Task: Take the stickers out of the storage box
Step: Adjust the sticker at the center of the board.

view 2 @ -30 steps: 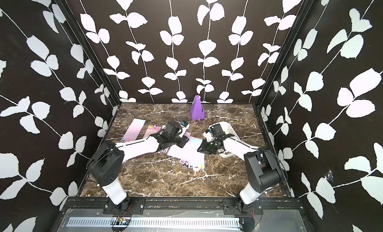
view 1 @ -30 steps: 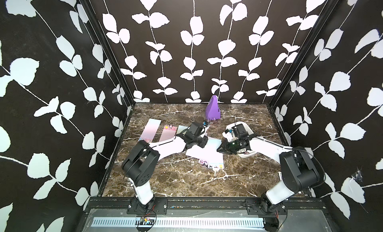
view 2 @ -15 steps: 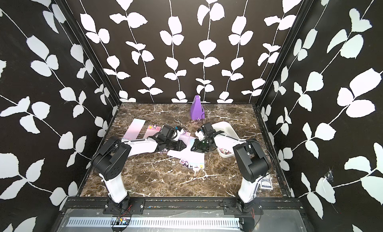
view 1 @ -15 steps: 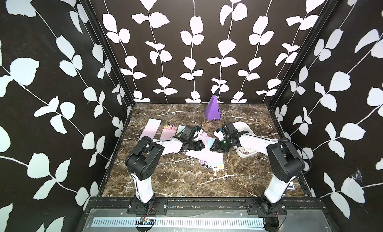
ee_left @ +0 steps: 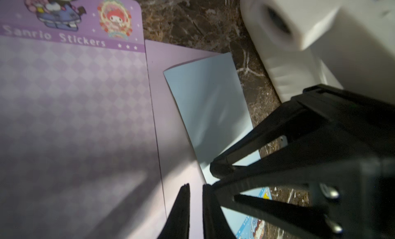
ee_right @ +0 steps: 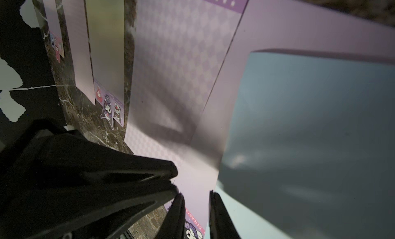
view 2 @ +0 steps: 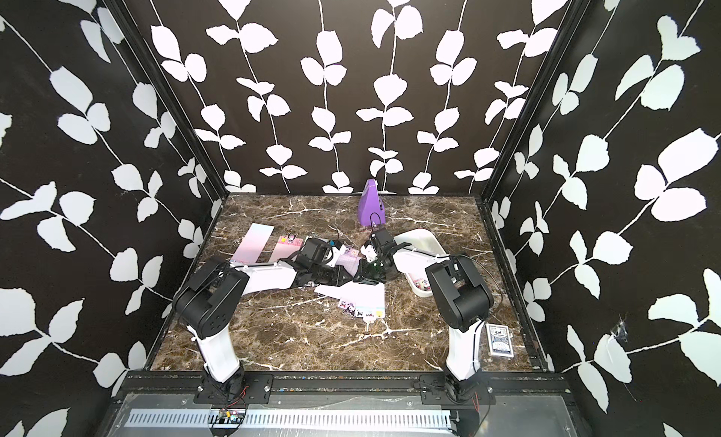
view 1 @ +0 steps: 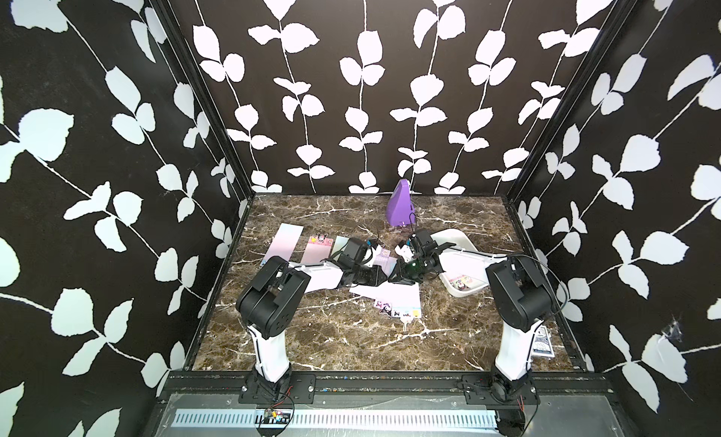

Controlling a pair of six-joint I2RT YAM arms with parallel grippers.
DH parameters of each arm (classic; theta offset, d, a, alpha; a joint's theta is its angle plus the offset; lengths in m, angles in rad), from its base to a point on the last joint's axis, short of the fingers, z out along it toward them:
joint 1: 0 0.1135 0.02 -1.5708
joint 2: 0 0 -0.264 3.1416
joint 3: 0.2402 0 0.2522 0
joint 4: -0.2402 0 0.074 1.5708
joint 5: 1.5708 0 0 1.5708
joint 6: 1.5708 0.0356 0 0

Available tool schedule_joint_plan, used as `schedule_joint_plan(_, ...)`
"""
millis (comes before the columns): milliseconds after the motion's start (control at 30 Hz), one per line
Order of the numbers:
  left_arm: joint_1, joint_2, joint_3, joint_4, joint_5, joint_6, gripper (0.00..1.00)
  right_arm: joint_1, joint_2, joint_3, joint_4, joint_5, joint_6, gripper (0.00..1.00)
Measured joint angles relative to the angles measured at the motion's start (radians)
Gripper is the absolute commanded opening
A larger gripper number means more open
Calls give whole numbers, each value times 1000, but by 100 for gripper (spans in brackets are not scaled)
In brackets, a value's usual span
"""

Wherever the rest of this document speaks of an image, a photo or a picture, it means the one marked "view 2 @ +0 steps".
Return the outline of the lilac checked sticker sheet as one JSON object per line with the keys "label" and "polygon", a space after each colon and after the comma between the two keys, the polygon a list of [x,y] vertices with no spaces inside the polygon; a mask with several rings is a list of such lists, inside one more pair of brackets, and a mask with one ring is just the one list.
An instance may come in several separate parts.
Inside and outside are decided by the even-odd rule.
{"label": "lilac checked sticker sheet", "polygon": [[343,266],[347,273],[354,277],[358,273],[362,254],[358,249],[345,248],[344,252],[336,260],[337,266]]}

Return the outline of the white rainbow sticker sheet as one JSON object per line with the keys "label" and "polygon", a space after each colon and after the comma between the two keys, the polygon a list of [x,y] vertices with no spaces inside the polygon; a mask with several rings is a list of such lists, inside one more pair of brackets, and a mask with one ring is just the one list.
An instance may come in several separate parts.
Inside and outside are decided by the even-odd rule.
{"label": "white rainbow sticker sheet", "polygon": [[355,318],[362,318],[367,324],[386,316],[385,285],[374,285],[349,282],[340,287],[320,285],[315,292],[335,298],[339,301],[338,307],[347,311]]}

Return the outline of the cream pink sticker sheet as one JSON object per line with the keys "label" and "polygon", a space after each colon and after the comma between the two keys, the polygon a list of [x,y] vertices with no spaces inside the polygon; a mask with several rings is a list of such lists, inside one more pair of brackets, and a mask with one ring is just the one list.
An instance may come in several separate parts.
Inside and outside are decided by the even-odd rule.
{"label": "cream pink sticker sheet", "polygon": [[431,287],[426,275],[422,274],[407,274],[407,280],[410,282],[411,287],[418,294],[427,295],[431,294]]}

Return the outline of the white plastic storage box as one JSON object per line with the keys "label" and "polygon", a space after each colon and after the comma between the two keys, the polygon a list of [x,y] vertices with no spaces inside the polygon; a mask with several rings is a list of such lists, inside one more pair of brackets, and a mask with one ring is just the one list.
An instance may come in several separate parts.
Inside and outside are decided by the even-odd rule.
{"label": "white plastic storage box", "polygon": [[[394,237],[401,249],[394,254],[394,264],[397,271],[407,279],[407,274],[426,275],[425,269],[435,263],[443,262],[449,254],[441,246],[436,236],[424,228],[416,228]],[[420,298],[429,298],[431,294],[422,295],[411,290]]]}

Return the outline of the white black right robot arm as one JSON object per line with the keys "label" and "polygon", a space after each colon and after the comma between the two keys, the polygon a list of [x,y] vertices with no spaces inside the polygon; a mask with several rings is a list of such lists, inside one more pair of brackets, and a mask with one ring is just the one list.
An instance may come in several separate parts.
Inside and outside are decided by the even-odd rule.
{"label": "white black right robot arm", "polygon": [[392,272],[411,274],[424,270],[437,310],[449,328],[446,371],[458,382],[469,381],[481,371],[480,333],[494,305],[494,298],[473,259],[465,254],[431,254],[410,243],[362,260],[356,282],[376,284]]}

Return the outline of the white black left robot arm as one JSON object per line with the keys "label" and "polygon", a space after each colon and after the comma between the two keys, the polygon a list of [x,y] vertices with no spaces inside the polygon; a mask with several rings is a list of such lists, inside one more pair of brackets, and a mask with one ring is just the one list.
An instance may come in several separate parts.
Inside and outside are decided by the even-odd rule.
{"label": "white black left robot arm", "polygon": [[226,384],[242,375],[229,325],[245,292],[285,290],[307,285],[340,287],[353,276],[342,265],[306,264],[289,259],[233,265],[212,258],[198,269],[173,299],[173,309],[200,349],[210,379]]}

